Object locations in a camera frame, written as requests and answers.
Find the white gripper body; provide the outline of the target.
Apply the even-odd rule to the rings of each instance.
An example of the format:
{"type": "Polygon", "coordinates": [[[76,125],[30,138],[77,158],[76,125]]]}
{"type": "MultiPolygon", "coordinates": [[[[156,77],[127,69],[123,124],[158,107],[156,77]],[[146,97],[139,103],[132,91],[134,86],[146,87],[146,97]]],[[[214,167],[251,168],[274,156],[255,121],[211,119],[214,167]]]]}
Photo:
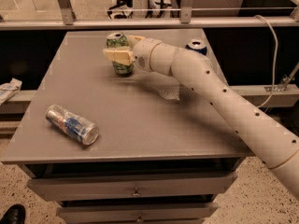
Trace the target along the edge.
{"type": "Polygon", "coordinates": [[[149,72],[161,72],[159,65],[161,64],[162,54],[160,51],[161,40],[154,38],[145,38],[139,41],[133,47],[135,64],[149,72]]]}

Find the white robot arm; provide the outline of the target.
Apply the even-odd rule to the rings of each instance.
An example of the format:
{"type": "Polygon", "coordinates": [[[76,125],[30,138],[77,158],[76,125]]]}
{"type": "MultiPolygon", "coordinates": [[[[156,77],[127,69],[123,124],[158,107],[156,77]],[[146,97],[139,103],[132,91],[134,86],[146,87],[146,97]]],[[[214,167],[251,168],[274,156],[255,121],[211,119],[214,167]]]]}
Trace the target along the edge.
{"type": "Polygon", "coordinates": [[[113,33],[104,55],[175,78],[205,98],[280,183],[299,198],[299,137],[233,91],[213,71],[207,56],[155,38],[113,33]]]}

